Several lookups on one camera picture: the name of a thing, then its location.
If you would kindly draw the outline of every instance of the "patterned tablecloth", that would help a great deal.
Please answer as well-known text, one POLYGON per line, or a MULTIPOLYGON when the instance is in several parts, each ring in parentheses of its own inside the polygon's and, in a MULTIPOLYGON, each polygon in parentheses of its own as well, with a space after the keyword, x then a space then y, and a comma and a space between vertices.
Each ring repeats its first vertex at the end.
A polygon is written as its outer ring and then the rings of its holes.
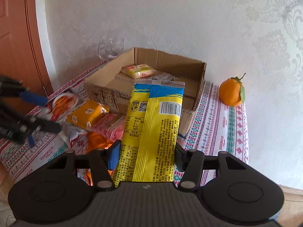
MULTIPOLYGON (((84 79, 93 74, 104 64, 100 63, 76 77, 61 89, 53 93, 52 99, 66 88, 72 88, 81 97, 87 98, 84 88, 84 79)), ((204 83, 203 94, 194 121, 186 135, 185 149, 198 149, 206 155, 217 155, 218 151, 225 150, 240 160, 248 163, 248 134, 245 105, 227 107, 218 96, 217 85, 204 83)), ((34 108, 30 114, 38 115, 40 107, 34 108)), ((83 136, 72 147, 77 155, 84 154, 87 147, 87 138, 83 136)), ((19 145, 14 142, 0 142, 0 161, 6 167, 11 178, 17 182, 52 160, 64 151, 68 145, 56 134, 47 133, 32 149, 28 145, 19 145)), ((79 170, 82 178, 84 170, 79 170)), ((182 173, 175 168, 174 181, 180 181, 182 173)), ((215 177, 215 171, 204 171, 201 184, 215 177)))

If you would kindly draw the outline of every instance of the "yellow snack package in box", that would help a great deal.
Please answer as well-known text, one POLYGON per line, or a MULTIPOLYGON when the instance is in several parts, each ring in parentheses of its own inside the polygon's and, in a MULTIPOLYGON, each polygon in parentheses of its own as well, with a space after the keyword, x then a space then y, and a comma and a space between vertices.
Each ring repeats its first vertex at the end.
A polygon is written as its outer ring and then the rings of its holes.
POLYGON ((151 85, 145 84, 145 80, 139 79, 135 81, 131 92, 119 162, 113 176, 116 187, 120 181, 132 181, 150 87, 151 85))
POLYGON ((171 182, 185 83, 155 80, 146 82, 151 82, 152 85, 133 181, 171 182))
POLYGON ((82 106, 67 116, 67 121, 83 129, 88 129, 108 112, 109 107, 87 99, 82 106))
POLYGON ((141 64, 137 66, 123 67, 121 69, 121 72, 126 73, 127 75, 129 75, 134 79, 137 79, 137 78, 147 78, 149 76, 155 75, 157 71, 146 64, 141 64))

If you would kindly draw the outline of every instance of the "wooden door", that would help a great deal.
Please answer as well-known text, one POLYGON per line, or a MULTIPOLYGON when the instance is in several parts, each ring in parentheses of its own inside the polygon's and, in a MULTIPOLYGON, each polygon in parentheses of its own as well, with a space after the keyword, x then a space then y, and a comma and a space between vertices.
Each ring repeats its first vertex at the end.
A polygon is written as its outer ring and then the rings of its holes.
MULTIPOLYGON (((0 0, 0 74, 22 80, 23 86, 29 87, 32 92, 46 96, 37 63, 37 55, 43 61, 40 41, 36 38, 33 42, 31 38, 33 34, 38 37, 33 20, 29 21, 29 13, 34 11, 33 16, 36 16, 35 4, 32 1, 35 0, 0 0)), ((34 107, 19 98, 6 98, 5 101, 23 114, 34 107)))

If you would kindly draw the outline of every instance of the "striped tablecloth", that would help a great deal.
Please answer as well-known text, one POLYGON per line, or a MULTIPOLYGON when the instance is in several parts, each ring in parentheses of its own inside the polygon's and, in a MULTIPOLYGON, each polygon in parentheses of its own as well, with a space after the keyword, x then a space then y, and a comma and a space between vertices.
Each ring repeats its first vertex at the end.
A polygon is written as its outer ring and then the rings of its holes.
MULTIPOLYGON (((83 85, 84 79, 103 65, 104 63, 100 63, 87 70, 53 93, 49 98, 52 99, 67 88, 72 88, 81 97, 87 98, 83 85)), ((248 163, 245 105, 238 107, 225 106, 219 100, 218 89, 217 85, 210 82, 204 83, 200 105, 186 135, 184 148, 198 149, 205 155, 217 155, 218 151, 225 150, 248 163)), ((38 115, 40 111, 41 108, 36 107, 30 114, 38 115)), ((87 138, 83 136, 72 147, 72 150, 77 155, 84 154, 86 147, 87 138)), ((32 149, 28 149, 27 144, 19 145, 2 140, 0 142, 0 161, 6 167, 13 181, 17 182, 68 149, 68 145, 60 136, 50 133, 45 134, 43 139, 32 149)), ((78 175, 82 178, 84 170, 80 170, 78 175)), ((176 184, 178 184, 181 177, 182 173, 175 168, 174 181, 176 184)), ((205 184, 214 177, 214 171, 205 171, 201 184, 205 184)))

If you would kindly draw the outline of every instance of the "pink snack package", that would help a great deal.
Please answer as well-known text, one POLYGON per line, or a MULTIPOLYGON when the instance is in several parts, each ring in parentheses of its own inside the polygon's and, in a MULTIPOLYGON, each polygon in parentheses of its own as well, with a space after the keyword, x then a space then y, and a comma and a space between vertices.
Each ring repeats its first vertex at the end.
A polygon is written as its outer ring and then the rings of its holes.
POLYGON ((121 114, 105 114, 89 130, 99 133, 112 142, 122 139, 125 126, 125 116, 121 114))

